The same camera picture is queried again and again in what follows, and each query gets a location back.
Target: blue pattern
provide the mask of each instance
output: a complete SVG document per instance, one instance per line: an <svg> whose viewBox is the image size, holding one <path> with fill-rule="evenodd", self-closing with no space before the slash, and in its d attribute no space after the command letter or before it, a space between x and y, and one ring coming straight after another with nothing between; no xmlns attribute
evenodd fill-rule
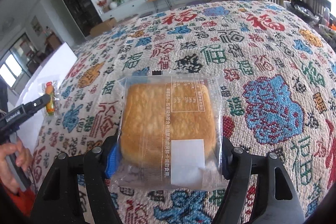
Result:
<svg viewBox="0 0 336 224"><path fill-rule="evenodd" d="M118 202L117 202L118 194L110 193L110 195L111 195L111 199L112 199L114 207L118 210L119 209L119 205L118 205Z"/></svg>
<svg viewBox="0 0 336 224"><path fill-rule="evenodd" d="M183 190L176 190L170 195L173 202L171 208L154 207L154 216L169 224L210 224L211 218L203 211L206 192L195 191L188 195Z"/></svg>
<svg viewBox="0 0 336 224"><path fill-rule="evenodd" d="M80 186L85 187L85 178L84 175L77 175L77 181Z"/></svg>
<svg viewBox="0 0 336 224"><path fill-rule="evenodd" d="M313 51L308 47L306 46L301 39L298 39L298 40L294 40L295 42L295 45L293 45L293 47L299 51L304 51L306 53L309 53L309 54L313 54Z"/></svg>
<svg viewBox="0 0 336 224"><path fill-rule="evenodd" d="M158 13L154 16L154 18L164 17L166 15L167 15L166 13Z"/></svg>
<svg viewBox="0 0 336 224"><path fill-rule="evenodd" d="M149 44L151 42L152 42L152 37L142 37L142 38L139 39L139 41L137 42L135 47L146 46L147 44Z"/></svg>
<svg viewBox="0 0 336 224"><path fill-rule="evenodd" d="M149 67L137 70L132 73L133 76L147 76Z"/></svg>
<svg viewBox="0 0 336 224"><path fill-rule="evenodd" d="M83 107L83 104L79 105L75 108L75 104L73 103L71 109L69 109L63 118L63 127L68 129L70 133L77 125L79 118L79 110Z"/></svg>
<svg viewBox="0 0 336 224"><path fill-rule="evenodd" d="M188 28L187 25L183 25L183 26L177 26L175 27L174 31L169 31L167 32L167 34L185 34L185 33L190 33L191 30Z"/></svg>
<svg viewBox="0 0 336 224"><path fill-rule="evenodd" d="M319 205L320 195L322 192L320 183L321 179L319 179L318 182L314 183L313 192L308 196L308 199L310 199L311 202L307 206L306 217L310 216Z"/></svg>
<svg viewBox="0 0 336 224"><path fill-rule="evenodd" d="M114 38L118 38L118 37L121 37L123 34L126 33L126 30L125 29L122 29L122 30L118 30L118 32L116 32L114 35L111 36L112 39Z"/></svg>
<svg viewBox="0 0 336 224"><path fill-rule="evenodd" d="M72 85L67 86L67 88L65 89L65 91L63 91L63 92L61 93L61 96L62 96L64 99L66 99L66 98L70 95L71 88L72 88Z"/></svg>
<svg viewBox="0 0 336 224"><path fill-rule="evenodd" d="M258 143L276 144L302 133L303 111L290 95L281 75L244 85L245 121Z"/></svg>
<svg viewBox="0 0 336 224"><path fill-rule="evenodd" d="M226 16L229 14L229 10L225 10L223 6L206 8L202 14L207 17Z"/></svg>
<svg viewBox="0 0 336 224"><path fill-rule="evenodd" d="M331 65L331 69L333 70L333 73L336 74L336 62L332 63L332 62L329 61L329 63Z"/></svg>
<svg viewBox="0 0 336 224"><path fill-rule="evenodd" d="M278 7L275 6L275 5L269 5L269 4L266 4L265 7L266 7L267 9L271 9L271 10L278 11L278 12L281 12L281 11L282 11L282 9L278 8Z"/></svg>

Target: bed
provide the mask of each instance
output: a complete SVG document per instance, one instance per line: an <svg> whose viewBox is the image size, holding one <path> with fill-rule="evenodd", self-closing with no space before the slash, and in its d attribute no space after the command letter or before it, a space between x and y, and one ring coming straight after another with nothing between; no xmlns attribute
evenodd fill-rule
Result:
<svg viewBox="0 0 336 224"><path fill-rule="evenodd" d="M245 0L183 7L114 28L76 53L61 87L62 115L44 122L39 133L37 188L60 152L83 154L117 132L118 78L153 70L223 75L223 135L249 153L275 152L306 217L336 180L336 55L281 6ZM83 176L78 183L85 219L93 223ZM251 214L255 186L252 177L242 221ZM210 223L223 196L224 190L119 187L111 193L127 224Z"/></svg>

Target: flower vase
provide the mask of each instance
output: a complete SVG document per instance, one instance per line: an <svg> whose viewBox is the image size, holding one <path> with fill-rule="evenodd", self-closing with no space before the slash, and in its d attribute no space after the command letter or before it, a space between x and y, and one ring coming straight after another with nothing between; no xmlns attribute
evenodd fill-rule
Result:
<svg viewBox="0 0 336 224"><path fill-rule="evenodd" d="M120 0L120 1L118 1L118 6L122 5L123 3L125 3L124 0Z"/></svg>
<svg viewBox="0 0 336 224"><path fill-rule="evenodd" d="M112 1L112 2L110 3L109 7L110 7L111 10L113 10L113 9L115 9L115 8L118 7L118 3L116 3L115 1Z"/></svg>

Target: small snack package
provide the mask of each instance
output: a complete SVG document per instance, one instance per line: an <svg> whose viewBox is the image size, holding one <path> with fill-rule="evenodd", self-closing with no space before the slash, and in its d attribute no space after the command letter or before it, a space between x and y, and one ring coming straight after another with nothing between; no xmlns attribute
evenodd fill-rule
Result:
<svg viewBox="0 0 336 224"><path fill-rule="evenodd" d="M45 106L45 113L47 117L53 117L59 115L60 109L60 93L58 90L58 80L43 79L39 82L39 95L48 94L50 96L50 102Z"/></svg>
<svg viewBox="0 0 336 224"><path fill-rule="evenodd" d="M216 190L222 176L220 76L129 76L114 151L113 185Z"/></svg>

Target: white label sticker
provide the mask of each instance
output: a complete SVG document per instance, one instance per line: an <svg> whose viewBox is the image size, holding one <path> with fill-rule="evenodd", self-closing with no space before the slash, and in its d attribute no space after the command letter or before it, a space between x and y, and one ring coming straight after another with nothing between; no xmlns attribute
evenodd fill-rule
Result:
<svg viewBox="0 0 336 224"><path fill-rule="evenodd" d="M203 139L171 141L171 183L201 189L205 168Z"/></svg>

